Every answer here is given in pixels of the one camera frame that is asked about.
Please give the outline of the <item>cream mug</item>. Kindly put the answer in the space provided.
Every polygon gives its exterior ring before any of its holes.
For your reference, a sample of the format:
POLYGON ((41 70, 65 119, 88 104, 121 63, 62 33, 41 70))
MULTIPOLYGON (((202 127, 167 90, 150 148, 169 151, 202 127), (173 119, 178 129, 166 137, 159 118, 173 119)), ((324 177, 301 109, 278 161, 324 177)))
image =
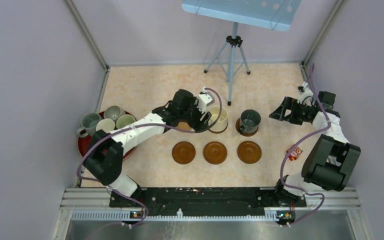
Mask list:
POLYGON ((209 112, 211 113, 211 117, 208 121, 208 125, 212 125, 213 122, 217 119, 215 125, 210 128, 211 130, 221 131, 229 124, 228 112, 224 107, 220 108, 219 105, 215 105, 209 109, 209 112))

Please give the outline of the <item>light green mug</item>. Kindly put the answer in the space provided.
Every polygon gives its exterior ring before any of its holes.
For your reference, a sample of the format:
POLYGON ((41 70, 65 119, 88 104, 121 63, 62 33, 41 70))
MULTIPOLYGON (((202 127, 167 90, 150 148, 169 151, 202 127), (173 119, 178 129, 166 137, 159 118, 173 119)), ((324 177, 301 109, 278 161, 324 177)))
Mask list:
POLYGON ((133 115, 124 114, 117 119, 117 121, 115 123, 115 127, 117 130, 119 130, 119 129, 122 129, 122 128, 130 125, 130 124, 133 124, 135 121, 136 121, 136 119, 133 115))

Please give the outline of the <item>dark grey cup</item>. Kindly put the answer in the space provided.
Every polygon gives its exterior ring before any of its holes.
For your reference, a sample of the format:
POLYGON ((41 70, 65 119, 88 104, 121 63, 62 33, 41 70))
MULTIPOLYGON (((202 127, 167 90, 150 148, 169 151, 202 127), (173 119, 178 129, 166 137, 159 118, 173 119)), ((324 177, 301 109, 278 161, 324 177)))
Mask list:
POLYGON ((260 114, 254 109, 246 109, 240 115, 240 130, 244 133, 252 133, 261 123, 260 114))

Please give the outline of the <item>light wooden coaster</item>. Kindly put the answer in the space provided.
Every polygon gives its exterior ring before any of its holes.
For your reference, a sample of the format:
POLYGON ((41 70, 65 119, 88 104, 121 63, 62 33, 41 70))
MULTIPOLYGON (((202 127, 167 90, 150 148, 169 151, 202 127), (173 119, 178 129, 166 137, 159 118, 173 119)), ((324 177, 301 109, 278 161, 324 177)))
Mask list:
POLYGON ((192 128, 189 126, 187 122, 179 122, 178 126, 179 129, 184 130, 184 131, 191 131, 192 128))

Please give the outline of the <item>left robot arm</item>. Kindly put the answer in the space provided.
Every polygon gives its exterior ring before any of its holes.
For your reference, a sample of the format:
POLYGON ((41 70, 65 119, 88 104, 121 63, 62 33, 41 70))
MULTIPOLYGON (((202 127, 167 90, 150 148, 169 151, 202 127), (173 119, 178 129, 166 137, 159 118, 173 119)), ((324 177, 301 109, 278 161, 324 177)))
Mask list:
POLYGON ((218 93, 209 87, 203 88, 197 96, 179 89, 173 99, 134 123, 109 133, 96 131, 77 168, 77 175, 80 177, 85 168, 93 176, 91 181, 99 182, 121 196, 127 206, 136 206, 141 198, 140 187, 122 170, 125 153, 154 136, 169 130, 178 131, 181 122, 192 128, 192 134, 209 130, 212 114, 208 107, 218 97, 218 93))

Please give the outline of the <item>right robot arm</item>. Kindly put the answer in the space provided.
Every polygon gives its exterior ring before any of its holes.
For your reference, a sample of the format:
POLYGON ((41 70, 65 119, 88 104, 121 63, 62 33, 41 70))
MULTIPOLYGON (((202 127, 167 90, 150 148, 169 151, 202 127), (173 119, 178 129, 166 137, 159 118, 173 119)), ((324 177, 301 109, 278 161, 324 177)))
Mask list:
POLYGON ((319 136, 300 173, 280 178, 273 192, 279 206, 303 199, 306 191, 341 192, 348 184, 361 155, 359 146, 351 144, 342 132, 340 114, 334 111, 336 95, 320 91, 313 105, 305 105, 286 96, 269 117, 291 124, 311 123, 319 136))

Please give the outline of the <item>dark wooden coaster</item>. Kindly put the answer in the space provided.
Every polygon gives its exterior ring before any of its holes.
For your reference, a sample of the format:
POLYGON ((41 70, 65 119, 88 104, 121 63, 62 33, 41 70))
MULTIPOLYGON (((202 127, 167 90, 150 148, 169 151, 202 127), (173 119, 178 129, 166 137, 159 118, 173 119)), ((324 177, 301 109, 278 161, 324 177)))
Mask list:
POLYGON ((219 165, 227 159, 227 156, 226 146, 219 141, 211 141, 203 148, 203 157, 209 164, 219 165))
POLYGON ((242 135, 242 136, 244 136, 244 137, 251 137, 251 136, 254 136, 254 135, 258 132, 258 130, 259 130, 259 127, 257 127, 256 130, 255 130, 254 132, 251 132, 251 133, 243 132, 243 131, 240 130, 240 127, 241 127, 240 123, 241 123, 241 119, 238 118, 238 119, 236 120, 236 123, 235 123, 235 129, 236 129, 236 131, 237 131, 240 135, 242 135))
POLYGON ((260 146, 254 141, 243 141, 237 148, 238 158, 246 164, 255 164, 262 157, 260 146))
POLYGON ((213 133, 213 134, 221 134, 221 133, 223 133, 224 131, 226 131, 227 128, 228 128, 228 125, 227 125, 223 130, 220 130, 220 131, 214 131, 214 130, 212 130, 212 129, 209 129, 209 131, 210 131, 211 133, 213 133))
POLYGON ((174 145, 171 155, 176 163, 186 165, 195 159, 196 149, 192 143, 181 141, 174 145))

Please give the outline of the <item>white cup dark inside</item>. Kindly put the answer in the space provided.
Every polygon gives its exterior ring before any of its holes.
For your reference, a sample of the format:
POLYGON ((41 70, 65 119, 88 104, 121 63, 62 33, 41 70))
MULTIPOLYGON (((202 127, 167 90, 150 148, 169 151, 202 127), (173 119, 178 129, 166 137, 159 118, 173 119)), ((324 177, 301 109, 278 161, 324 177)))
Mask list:
POLYGON ((105 133, 109 133, 109 132, 113 131, 115 128, 116 128, 116 123, 112 119, 105 118, 105 119, 100 120, 97 123, 95 130, 96 131, 102 130, 105 133))

